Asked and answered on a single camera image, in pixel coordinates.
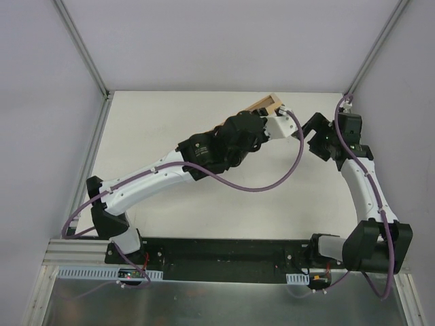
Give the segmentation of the light wooden picture frame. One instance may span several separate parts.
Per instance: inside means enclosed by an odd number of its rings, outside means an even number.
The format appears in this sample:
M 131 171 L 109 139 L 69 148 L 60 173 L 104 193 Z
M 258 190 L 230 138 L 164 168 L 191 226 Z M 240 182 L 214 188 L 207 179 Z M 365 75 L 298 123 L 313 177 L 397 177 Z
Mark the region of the light wooden picture frame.
M 247 136 L 265 143 L 270 140 L 265 133 L 266 118 L 276 113 L 282 105 L 282 100 L 276 94 L 269 94 L 248 108 L 230 115 L 208 132 L 220 139 Z

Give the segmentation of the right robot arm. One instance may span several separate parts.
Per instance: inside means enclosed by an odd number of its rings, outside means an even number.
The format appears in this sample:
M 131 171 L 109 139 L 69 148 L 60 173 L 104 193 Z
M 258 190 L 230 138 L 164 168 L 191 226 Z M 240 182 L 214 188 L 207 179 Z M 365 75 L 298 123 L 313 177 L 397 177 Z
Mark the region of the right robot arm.
M 397 274 L 413 238 L 409 224 L 400 223 L 389 207 L 375 173 L 373 154 L 360 143 L 362 117 L 340 112 L 333 121 L 315 113 L 302 127 L 314 132 L 309 151 L 323 161 L 333 160 L 346 181 L 358 224 L 346 238 L 313 234 L 303 251 L 303 264 L 321 268 L 340 261 L 350 271 Z

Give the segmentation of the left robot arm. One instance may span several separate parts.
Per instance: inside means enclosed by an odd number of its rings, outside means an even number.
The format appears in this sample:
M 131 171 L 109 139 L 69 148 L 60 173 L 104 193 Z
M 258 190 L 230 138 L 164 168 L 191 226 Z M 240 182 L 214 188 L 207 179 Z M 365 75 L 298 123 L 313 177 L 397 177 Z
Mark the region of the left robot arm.
M 239 166 L 246 155 L 256 152 L 268 141 L 265 133 L 267 112 L 263 109 L 241 111 L 213 130 L 192 135 L 159 161 L 124 177 L 87 179 L 92 203 L 91 217 L 103 240 L 112 240 L 128 264 L 143 258 L 138 231 L 126 216 L 137 203 L 181 182 L 198 181 L 210 173 L 222 174 Z

